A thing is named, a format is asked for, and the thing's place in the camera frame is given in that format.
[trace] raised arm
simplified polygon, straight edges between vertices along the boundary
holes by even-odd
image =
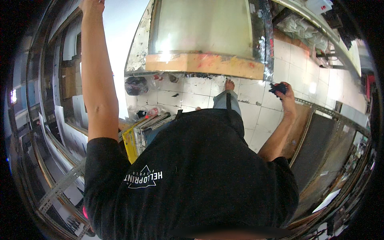
[[[104,0],[84,0],[81,24],[81,82],[88,111],[88,141],[118,140],[119,104],[103,26]]]
[[[276,95],[282,99],[284,117],[258,153],[266,162],[273,161],[275,158],[281,156],[281,151],[297,116],[295,96],[293,95],[292,87],[286,82],[283,83],[287,86],[287,92],[284,95],[276,91]]]

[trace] person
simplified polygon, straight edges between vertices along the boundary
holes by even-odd
[[[296,118],[291,86],[285,83],[285,95],[276,93],[284,117],[258,154],[244,140],[228,81],[226,92],[215,98],[216,108],[179,112],[130,166],[118,144],[104,1],[84,0],[80,8],[89,119],[84,205],[94,232],[103,240],[178,239],[170,232],[190,226],[286,226],[298,205],[295,178],[281,157]]]

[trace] helloprint logo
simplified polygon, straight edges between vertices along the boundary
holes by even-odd
[[[145,167],[140,172],[132,172],[125,176],[124,181],[127,181],[128,188],[143,188],[149,186],[156,186],[155,180],[163,178],[163,172],[155,172],[154,170],[149,170],[148,166]]]

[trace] hand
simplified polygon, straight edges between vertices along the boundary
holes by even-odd
[[[83,16],[102,16],[104,11],[104,2],[105,0],[83,0],[79,4],[79,8],[83,11]]]
[[[276,96],[281,98],[281,102],[283,104],[284,117],[289,118],[291,121],[296,120],[296,103],[295,96],[293,94],[293,90],[290,84],[286,82],[281,82],[287,87],[287,91],[285,94],[282,92],[276,91]]]

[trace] bare foot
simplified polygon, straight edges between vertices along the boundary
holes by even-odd
[[[235,84],[231,81],[231,79],[228,79],[225,81],[225,90],[234,90]]]

